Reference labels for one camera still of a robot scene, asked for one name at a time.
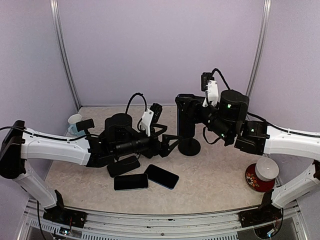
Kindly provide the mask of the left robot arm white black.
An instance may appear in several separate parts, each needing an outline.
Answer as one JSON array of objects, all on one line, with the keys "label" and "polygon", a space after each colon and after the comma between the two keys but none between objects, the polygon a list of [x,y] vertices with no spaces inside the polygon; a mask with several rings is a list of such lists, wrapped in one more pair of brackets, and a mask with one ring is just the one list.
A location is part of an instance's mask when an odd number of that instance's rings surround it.
[{"label": "left robot arm white black", "polygon": [[151,117],[141,131],[133,129],[133,119],[127,113],[117,113],[104,121],[100,135],[89,133],[94,127],[92,119],[77,123],[85,134],[68,138],[37,132],[17,120],[9,130],[0,148],[0,175],[16,181],[34,197],[46,212],[63,223],[70,218],[61,194],[48,185],[32,170],[28,159],[69,162],[88,168],[102,168],[120,157],[141,154],[150,159],[168,156],[182,138],[166,134],[168,127]]}]

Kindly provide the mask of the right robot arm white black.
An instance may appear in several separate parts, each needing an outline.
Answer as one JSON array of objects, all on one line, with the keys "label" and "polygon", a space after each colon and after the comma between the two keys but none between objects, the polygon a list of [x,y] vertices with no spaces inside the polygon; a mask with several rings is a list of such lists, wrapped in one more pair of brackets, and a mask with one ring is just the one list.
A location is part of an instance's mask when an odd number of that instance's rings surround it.
[{"label": "right robot arm white black", "polygon": [[276,209],[313,190],[320,183],[320,135],[305,131],[292,131],[275,126],[261,117],[247,120],[250,99],[235,90],[224,90],[217,106],[207,105],[205,97],[179,94],[177,105],[177,134],[182,137],[178,150],[185,156],[195,156],[201,150],[194,138],[196,124],[223,140],[225,146],[233,145],[242,152],[262,156],[284,154],[313,159],[313,163],[300,175],[266,192],[256,210],[256,218],[266,222]]}]

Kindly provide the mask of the centre black pole phone stand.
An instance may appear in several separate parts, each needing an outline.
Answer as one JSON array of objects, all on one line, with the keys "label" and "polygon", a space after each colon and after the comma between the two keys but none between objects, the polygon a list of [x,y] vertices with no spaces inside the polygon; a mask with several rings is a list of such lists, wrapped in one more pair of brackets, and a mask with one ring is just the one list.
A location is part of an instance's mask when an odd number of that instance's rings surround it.
[{"label": "centre black pole phone stand", "polygon": [[184,156],[193,157],[201,151],[201,145],[194,138],[186,138],[179,143],[178,150]]}]

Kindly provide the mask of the black pole phone stand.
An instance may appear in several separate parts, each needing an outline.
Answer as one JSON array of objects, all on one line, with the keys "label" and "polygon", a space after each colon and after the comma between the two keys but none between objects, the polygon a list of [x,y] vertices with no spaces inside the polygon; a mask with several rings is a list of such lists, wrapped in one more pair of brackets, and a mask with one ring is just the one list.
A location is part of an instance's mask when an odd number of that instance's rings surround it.
[{"label": "black pole phone stand", "polygon": [[201,151],[201,145],[194,138],[186,138],[179,143],[178,150],[184,156],[193,157]]},{"label": "black pole phone stand", "polygon": [[89,129],[94,128],[94,120],[92,118],[79,121],[75,124],[79,136],[89,135]]}]

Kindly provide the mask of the black phone upper left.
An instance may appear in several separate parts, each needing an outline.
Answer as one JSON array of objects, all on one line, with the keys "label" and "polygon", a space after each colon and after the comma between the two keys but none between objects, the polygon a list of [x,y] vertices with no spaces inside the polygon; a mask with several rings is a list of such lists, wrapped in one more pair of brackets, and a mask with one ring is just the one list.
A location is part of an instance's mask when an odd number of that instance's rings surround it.
[{"label": "black phone upper left", "polygon": [[123,175],[141,166],[138,157],[132,155],[115,163],[109,164],[106,168],[111,178]]}]

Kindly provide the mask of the black phone lower left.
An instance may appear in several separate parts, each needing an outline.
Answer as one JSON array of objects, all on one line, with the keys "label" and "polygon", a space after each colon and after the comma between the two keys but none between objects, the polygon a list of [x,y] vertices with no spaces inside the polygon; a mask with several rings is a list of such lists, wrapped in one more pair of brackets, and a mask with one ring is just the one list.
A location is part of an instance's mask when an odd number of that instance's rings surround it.
[{"label": "black phone lower left", "polygon": [[115,191],[147,189],[148,187],[148,176],[145,173],[120,175],[114,178]]}]

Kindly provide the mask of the left black pole phone stand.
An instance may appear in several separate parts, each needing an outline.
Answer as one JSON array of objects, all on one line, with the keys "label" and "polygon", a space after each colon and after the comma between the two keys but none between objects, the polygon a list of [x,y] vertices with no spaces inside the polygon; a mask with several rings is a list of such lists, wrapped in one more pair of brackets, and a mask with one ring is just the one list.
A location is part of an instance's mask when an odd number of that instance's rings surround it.
[{"label": "left black pole phone stand", "polygon": [[79,136],[89,135],[89,129],[94,128],[94,120],[92,118],[79,121],[75,124]]}]

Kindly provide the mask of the light blue white cup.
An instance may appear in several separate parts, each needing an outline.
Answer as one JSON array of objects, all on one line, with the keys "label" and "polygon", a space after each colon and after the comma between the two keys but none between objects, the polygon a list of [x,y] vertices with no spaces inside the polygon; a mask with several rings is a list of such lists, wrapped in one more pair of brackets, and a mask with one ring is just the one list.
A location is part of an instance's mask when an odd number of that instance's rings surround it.
[{"label": "light blue white cup", "polygon": [[83,136],[85,134],[85,132],[83,130],[81,130],[81,131],[77,130],[76,123],[80,122],[81,120],[82,120],[82,115],[78,114],[78,113],[73,114],[68,118],[68,124],[69,124],[68,133],[71,136],[79,137],[79,136]]}]

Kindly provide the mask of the white bowl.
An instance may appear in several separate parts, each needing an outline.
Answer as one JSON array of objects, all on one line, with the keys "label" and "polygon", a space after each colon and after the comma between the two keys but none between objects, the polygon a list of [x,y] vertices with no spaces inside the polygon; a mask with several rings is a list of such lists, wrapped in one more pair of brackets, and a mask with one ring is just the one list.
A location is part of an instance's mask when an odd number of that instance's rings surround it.
[{"label": "white bowl", "polygon": [[264,182],[274,180],[279,175],[279,172],[278,164],[268,157],[261,157],[255,165],[256,176]]}]

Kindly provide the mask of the red floral plate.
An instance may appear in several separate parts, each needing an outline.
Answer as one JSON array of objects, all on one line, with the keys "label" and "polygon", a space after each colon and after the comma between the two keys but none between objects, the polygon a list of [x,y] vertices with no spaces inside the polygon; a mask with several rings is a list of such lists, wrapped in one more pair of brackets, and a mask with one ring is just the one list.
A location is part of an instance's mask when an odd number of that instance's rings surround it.
[{"label": "red floral plate", "polygon": [[253,163],[249,165],[245,171],[245,180],[249,187],[256,192],[266,193],[270,191],[275,186],[275,179],[271,181],[263,181],[257,177],[255,171],[256,164]]}]

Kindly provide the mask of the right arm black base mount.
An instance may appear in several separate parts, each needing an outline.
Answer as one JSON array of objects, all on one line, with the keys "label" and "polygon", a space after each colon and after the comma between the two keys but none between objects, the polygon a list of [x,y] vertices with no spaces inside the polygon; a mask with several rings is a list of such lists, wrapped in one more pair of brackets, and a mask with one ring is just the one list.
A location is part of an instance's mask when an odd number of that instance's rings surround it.
[{"label": "right arm black base mount", "polygon": [[241,211],[238,213],[240,224],[242,228],[260,225],[281,219],[283,216],[281,209],[273,210],[260,210],[251,209]]}]

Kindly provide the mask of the right aluminium frame post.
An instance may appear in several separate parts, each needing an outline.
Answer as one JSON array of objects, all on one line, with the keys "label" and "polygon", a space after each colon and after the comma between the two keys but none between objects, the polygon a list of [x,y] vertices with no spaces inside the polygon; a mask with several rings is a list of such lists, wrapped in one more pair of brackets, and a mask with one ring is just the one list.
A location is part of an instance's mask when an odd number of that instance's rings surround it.
[{"label": "right aluminium frame post", "polygon": [[249,82],[246,89],[246,95],[250,98],[253,94],[255,83],[257,80],[257,75],[260,67],[260,62],[263,55],[264,44],[266,40],[268,24],[270,19],[270,12],[271,12],[271,0],[265,0],[263,2],[263,11],[262,11],[262,18],[260,24],[260,30],[258,35],[258,42],[256,46],[256,51],[253,59],[253,65],[250,72]]}]

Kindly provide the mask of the aluminium frame post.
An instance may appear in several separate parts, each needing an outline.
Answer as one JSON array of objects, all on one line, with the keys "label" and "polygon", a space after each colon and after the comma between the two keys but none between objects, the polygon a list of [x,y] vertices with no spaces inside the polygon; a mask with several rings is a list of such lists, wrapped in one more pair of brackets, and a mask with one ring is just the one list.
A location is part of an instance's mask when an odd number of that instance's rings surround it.
[{"label": "aluminium frame post", "polygon": [[60,12],[59,12],[59,4],[57,0],[50,0],[50,9],[51,9],[51,15],[53,20],[53,26],[55,30],[55,35],[57,39],[59,54],[62,62],[62,66],[64,69],[64,73],[66,76],[67,84],[71,93],[73,104],[77,111],[79,111],[82,107],[76,85],[72,76],[72,71],[70,67],[70,62],[68,59],[67,49],[65,46],[64,36],[63,36],[63,28],[60,18]]},{"label": "aluminium frame post", "polygon": [[256,46],[256,51],[253,59],[253,65],[250,72],[249,82],[246,89],[246,95],[250,98],[253,94],[255,83],[257,80],[257,75],[260,67],[260,62],[263,55],[264,44],[266,40],[268,24],[270,19],[270,12],[271,12],[271,0],[265,0],[263,2],[263,11],[262,11],[262,18],[260,24],[260,30],[258,35],[258,42]]}]

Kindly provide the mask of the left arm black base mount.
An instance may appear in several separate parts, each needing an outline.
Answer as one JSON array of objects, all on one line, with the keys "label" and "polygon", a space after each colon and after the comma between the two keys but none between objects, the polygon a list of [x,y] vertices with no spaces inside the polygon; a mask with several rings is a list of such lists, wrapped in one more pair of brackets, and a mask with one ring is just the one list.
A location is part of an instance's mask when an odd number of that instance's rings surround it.
[{"label": "left arm black base mount", "polygon": [[87,219],[87,213],[68,208],[47,209],[43,214],[43,219],[69,227],[83,229]]}]

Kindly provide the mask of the left aluminium frame post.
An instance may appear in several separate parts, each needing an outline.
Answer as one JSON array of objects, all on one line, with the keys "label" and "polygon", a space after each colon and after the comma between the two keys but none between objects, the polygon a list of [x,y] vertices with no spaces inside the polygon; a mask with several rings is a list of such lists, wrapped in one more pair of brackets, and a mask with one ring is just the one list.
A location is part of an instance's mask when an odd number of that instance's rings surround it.
[{"label": "left aluminium frame post", "polygon": [[59,4],[57,0],[50,0],[50,9],[51,9],[51,15],[53,20],[53,26],[55,30],[55,35],[57,39],[59,54],[62,62],[62,66],[64,69],[64,73],[66,76],[67,84],[71,93],[73,104],[77,111],[79,111],[82,107],[76,85],[72,76],[72,71],[70,67],[70,62],[68,59],[67,49],[65,46],[64,36],[63,36],[63,28],[60,18],[60,12],[59,12]]}]

